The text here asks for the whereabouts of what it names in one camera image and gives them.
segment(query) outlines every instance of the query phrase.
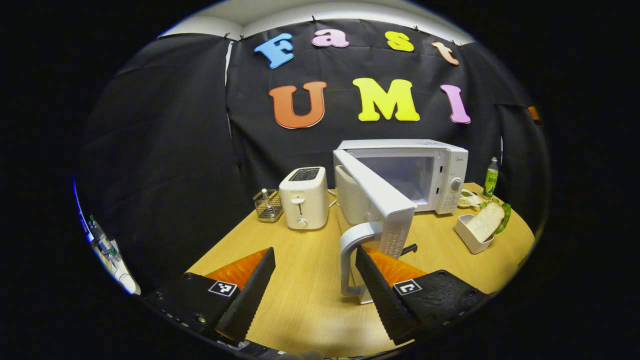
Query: white handle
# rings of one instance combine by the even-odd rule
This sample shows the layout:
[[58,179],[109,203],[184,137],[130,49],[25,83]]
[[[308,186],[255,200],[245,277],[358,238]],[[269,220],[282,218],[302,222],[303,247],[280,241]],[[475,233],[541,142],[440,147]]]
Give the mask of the white handle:
[[344,296],[360,296],[364,293],[364,286],[349,286],[351,253],[359,245],[375,240],[376,235],[380,234],[382,234],[381,222],[366,222],[345,231],[340,237],[340,285]]
[[[118,243],[115,240],[111,240],[111,244],[118,252],[120,252]],[[133,279],[133,276],[129,273],[129,269],[127,268],[127,265],[125,265],[124,259],[120,259],[120,261],[112,261],[111,264],[115,267],[115,271],[111,274],[114,279],[119,281],[128,293],[140,295],[140,287]]]

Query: microwave door handle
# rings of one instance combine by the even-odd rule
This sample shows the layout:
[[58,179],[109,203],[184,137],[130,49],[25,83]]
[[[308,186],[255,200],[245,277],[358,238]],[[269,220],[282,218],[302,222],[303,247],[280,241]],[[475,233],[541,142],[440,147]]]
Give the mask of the microwave door handle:
[[376,234],[382,233],[382,224],[379,222],[366,222],[358,224],[344,232],[340,237],[340,289],[344,296],[361,296],[364,286],[349,286],[351,275],[351,253],[360,245],[374,241]]

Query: white toaster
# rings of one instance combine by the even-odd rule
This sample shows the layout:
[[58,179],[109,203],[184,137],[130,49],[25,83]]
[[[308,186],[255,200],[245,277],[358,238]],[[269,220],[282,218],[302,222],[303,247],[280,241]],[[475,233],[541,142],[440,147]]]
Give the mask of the white toaster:
[[293,170],[280,183],[280,200],[291,229],[314,230],[326,224],[329,215],[326,170],[305,167]]

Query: white microwave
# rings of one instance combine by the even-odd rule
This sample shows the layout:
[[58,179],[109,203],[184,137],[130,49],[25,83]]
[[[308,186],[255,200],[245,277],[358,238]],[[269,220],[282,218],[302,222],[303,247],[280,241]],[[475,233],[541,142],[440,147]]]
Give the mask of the white microwave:
[[456,209],[467,159],[467,150],[433,140],[349,140],[334,150],[343,295],[372,301],[355,267],[358,246],[397,259],[415,212]]
[[[434,140],[387,139],[346,140],[336,150],[346,151],[386,180],[413,201],[416,212],[447,214],[458,206],[467,172],[466,149]],[[348,177],[348,168],[336,156],[333,165],[337,183],[339,177]],[[342,194],[357,191],[342,189]]]

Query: white bread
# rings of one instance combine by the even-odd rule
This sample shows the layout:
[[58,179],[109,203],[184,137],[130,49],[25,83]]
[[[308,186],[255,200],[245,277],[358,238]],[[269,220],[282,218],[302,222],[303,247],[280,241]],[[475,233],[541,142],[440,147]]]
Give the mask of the white bread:
[[504,209],[497,202],[490,201],[480,209],[478,215],[467,222],[467,228],[481,242],[489,240],[504,220]]

